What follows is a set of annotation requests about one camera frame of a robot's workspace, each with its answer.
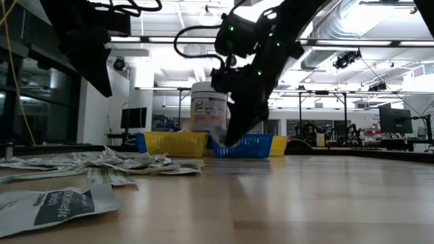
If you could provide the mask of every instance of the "wooden table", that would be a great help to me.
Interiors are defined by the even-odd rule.
[[[324,156],[206,163],[200,176],[135,176],[137,186],[114,189],[118,211],[0,244],[434,243],[430,165]],[[67,186],[85,187],[86,176],[13,182],[0,192]]]

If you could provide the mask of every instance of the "white plastic container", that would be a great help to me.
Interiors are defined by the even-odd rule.
[[[194,83],[191,87],[191,131],[208,132],[219,125],[226,129],[227,96],[214,91],[211,82]]]

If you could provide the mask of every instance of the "yellow cable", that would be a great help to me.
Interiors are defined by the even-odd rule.
[[[12,6],[6,12],[6,6],[5,6],[5,3],[3,2],[2,7],[3,7],[3,15],[4,15],[4,17],[3,17],[3,19],[0,20],[0,26],[3,24],[3,22],[5,23],[7,48],[9,50],[9,59],[10,59],[10,62],[11,62],[12,74],[14,76],[14,81],[15,81],[16,95],[18,96],[18,101],[20,103],[20,108],[21,108],[21,111],[22,111],[22,116],[24,117],[24,121],[26,122],[28,133],[30,134],[30,137],[32,139],[33,144],[36,145],[35,139],[34,139],[33,134],[32,134],[32,130],[30,129],[30,126],[28,126],[28,121],[27,121],[26,113],[24,112],[24,107],[23,107],[23,105],[21,103],[21,99],[20,99],[20,89],[18,87],[18,81],[17,81],[17,78],[16,78],[14,59],[12,57],[12,50],[11,50],[11,41],[9,39],[9,29],[7,27],[7,20],[6,20],[6,18],[10,14],[10,12],[12,11],[12,9],[14,8],[15,3],[16,3],[16,0],[12,3]]]

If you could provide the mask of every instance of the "blue basket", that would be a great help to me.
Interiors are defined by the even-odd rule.
[[[146,149],[146,142],[144,140],[144,134],[143,133],[136,133],[136,139],[137,139],[138,152],[147,153],[148,149]]]
[[[265,159],[270,156],[274,135],[247,134],[240,139],[239,145],[232,148],[221,147],[212,140],[214,156],[217,158],[255,158]]]

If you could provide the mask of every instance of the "computer monitor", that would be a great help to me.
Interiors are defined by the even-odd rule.
[[[127,129],[127,128],[134,129],[134,128],[145,128],[145,127],[146,127],[146,108],[129,108],[129,109],[122,110],[122,119],[121,119],[122,129]]]
[[[381,133],[413,133],[410,110],[379,108]]]

